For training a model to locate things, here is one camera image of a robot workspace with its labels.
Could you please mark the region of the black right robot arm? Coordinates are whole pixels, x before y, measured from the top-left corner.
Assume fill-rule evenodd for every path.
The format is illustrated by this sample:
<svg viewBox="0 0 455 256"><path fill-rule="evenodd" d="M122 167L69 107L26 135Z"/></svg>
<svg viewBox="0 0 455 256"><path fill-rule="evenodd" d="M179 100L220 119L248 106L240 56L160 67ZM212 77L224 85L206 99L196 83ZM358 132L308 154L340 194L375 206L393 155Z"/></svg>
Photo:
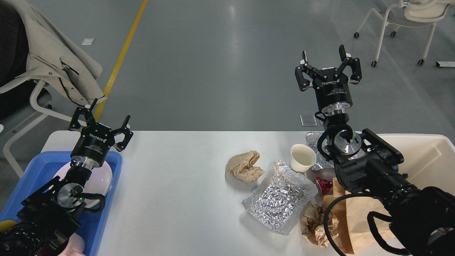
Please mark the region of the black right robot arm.
<svg viewBox="0 0 455 256"><path fill-rule="evenodd" d="M348 125L353 103L348 83L362 79L359 58L351 57L340 45L340 66L318 69L309 64L306 51L295 68L301 92L313 88L324 132L317 150L334 163L335 176L348 191L329 204L323 227L335 251L344 253L333 241L328 229L328 214L339 202L354 197L379 200L388 215L376 211L367 214L369 230L385 251L402 256L448 256L454 252L454 196L429 186L420 190L398 172L403 154L369 129L356 133Z"/></svg>

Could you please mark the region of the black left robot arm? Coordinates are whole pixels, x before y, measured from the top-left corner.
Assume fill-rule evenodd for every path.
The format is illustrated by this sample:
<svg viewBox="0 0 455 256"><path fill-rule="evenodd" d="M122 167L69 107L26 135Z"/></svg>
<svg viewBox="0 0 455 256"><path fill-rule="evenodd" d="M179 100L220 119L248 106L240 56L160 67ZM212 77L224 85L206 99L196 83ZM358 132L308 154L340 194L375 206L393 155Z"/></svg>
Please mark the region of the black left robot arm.
<svg viewBox="0 0 455 256"><path fill-rule="evenodd" d="M63 251L70 237L81 226L81 213L104 210L106 197L89 193L86 183L96 167L102 167L110 148L123 151L133 137L128 126L130 115L120 128L98 123L92 113L97 103L78 107L69 130L80 132L70 154L70 168L63 178L56 176L22 201L20 221L1 232L2 256L36 256L42 249Z"/></svg>

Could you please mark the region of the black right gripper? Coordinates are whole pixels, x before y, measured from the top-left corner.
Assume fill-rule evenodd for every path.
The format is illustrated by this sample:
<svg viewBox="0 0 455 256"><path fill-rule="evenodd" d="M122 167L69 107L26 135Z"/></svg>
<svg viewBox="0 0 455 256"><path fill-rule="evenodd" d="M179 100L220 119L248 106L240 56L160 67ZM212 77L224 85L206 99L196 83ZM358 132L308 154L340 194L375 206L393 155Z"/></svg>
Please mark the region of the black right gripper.
<svg viewBox="0 0 455 256"><path fill-rule="evenodd" d="M321 113L329 114L336 109L348 109L353 106L348 83L359 84L362 79L361 64L359 58L353 58L346 52L344 45L340 45L339 56L341 64L338 68L323 68L319 70L309 64L306 51L302 51L302 60L295 68L295 76L301 92L310 87L310 81L304 78L303 74L312 80L316 94L317 106ZM343 70L349 66L352 74L350 79L343 74Z"/></svg>

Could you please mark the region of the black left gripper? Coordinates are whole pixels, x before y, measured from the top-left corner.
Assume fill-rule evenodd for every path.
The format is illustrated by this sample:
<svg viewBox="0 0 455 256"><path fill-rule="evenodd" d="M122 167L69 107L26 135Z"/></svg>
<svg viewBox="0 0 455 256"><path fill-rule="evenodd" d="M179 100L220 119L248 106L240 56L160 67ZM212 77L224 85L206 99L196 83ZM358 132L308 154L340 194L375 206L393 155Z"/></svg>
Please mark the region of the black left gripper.
<svg viewBox="0 0 455 256"><path fill-rule="evenodd" d="M114 130L102 123L97 123L92 113L97 101L96 98L91 105L77 107L68 127L70 131L81 131L81 136L70 154L71 160L88 164L92 168L101 167L104 164L110 147L113 146L118 152L122 152L134 135L128 126L130 115L125 117L120 128ZM81 115L86 125L80 123ZM116 142L115 136L119 134L123 134L124 138Z"/></svg>

